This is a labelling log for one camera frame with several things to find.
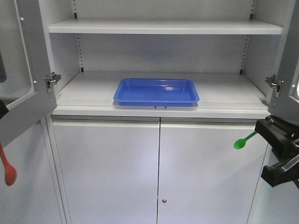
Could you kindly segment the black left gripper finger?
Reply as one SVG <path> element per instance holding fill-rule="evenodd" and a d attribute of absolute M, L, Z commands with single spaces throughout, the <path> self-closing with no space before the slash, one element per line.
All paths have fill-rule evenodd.
<path fill-rule="evenodd" d="M 3 118 L 9 112 L 8 108 L 2 100 L 0 100 L 0 119 Z"/>

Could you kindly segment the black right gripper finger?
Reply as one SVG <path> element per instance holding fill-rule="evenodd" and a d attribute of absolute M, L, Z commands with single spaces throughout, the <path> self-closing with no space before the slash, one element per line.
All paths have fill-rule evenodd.
<path fill-rule="evenodd" d="M 299 126 L 270 115 L 256 122 L 255 131 L 272 147 L 274 155 L 282 161 L 299 154 Z"/>
<path fill-rule="evenodd" d="M 299 155 L 278 162 L 272 166 L 264 166 L 261 178 L 271 187 L 287 182 L 294 182 L 299 186 Z"/>

